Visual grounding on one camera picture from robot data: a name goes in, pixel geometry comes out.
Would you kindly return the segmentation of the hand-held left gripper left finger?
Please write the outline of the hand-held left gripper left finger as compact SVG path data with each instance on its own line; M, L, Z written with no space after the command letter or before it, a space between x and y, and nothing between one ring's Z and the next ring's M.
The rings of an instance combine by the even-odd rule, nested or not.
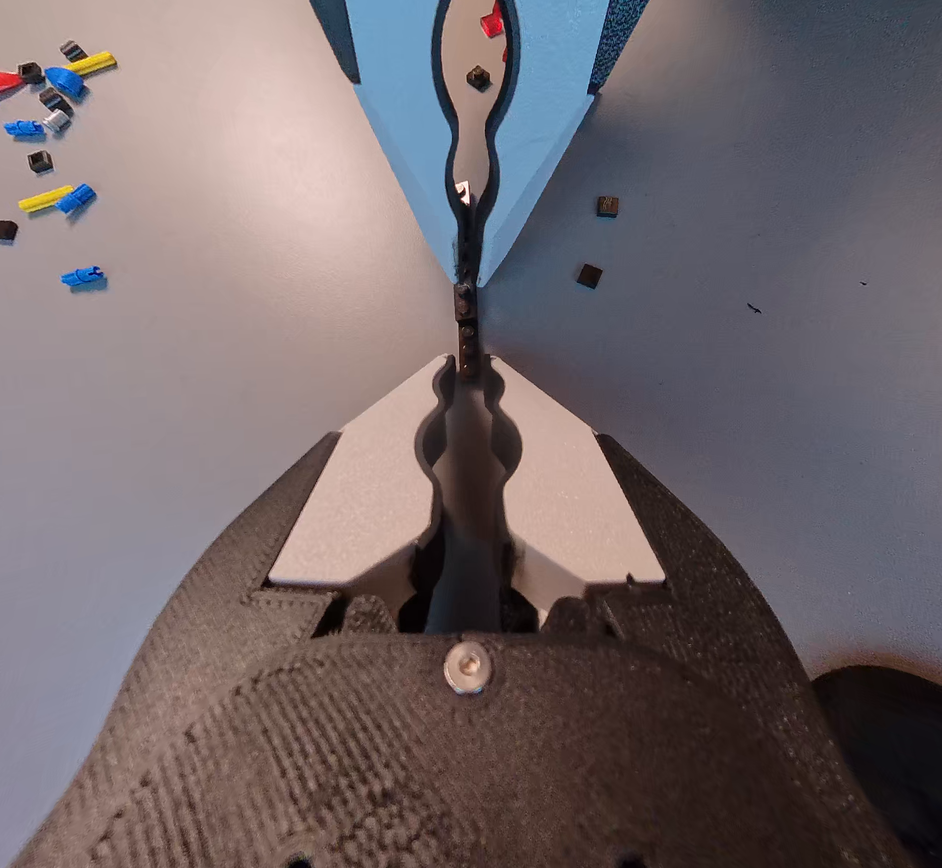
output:
M269 583L376 596L402 631L425 628L444 564L433 466L455 380L454 356L437 356L342 429Z

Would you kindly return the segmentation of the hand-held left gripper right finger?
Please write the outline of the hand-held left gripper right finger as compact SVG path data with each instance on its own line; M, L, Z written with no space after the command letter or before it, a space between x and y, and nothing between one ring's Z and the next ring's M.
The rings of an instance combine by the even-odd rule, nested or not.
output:
M501 358L483 378L497 489L505 631L618 587L663 591L664 569L595 430Z

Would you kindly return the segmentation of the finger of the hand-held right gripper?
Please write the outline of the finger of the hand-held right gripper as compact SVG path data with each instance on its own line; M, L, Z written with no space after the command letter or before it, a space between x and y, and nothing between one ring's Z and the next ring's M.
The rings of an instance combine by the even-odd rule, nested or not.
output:
M496 105L497 196L482 230L479 287L507 257L592 103L608 3L501 0L510 83Z
M445 188L452 130L433 74L441 0L345 0L358 98L423 237L457 281L458 221Z

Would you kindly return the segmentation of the pile of colourful lego pieces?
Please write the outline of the pile of colourful lego pieces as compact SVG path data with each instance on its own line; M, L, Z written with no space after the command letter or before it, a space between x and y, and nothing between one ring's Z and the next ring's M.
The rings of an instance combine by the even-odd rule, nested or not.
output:
M48 137L60 138L74 124L76 105L87 97L87 78L117 67L112 53L88 54L73 40L65 42L60 52L66 59L63 65L42 67L30 61L19 64L14 73L2 73L2 97L13 96L29 88L45 112L38 119L14 119L2 123L2 132L11 141L31 147L26 163L37 177L54 174L53 156L42 144ZM27 196L17 205L19 212L29 217L58 211L73 224L97 199L97 192L88 183L66 183Z

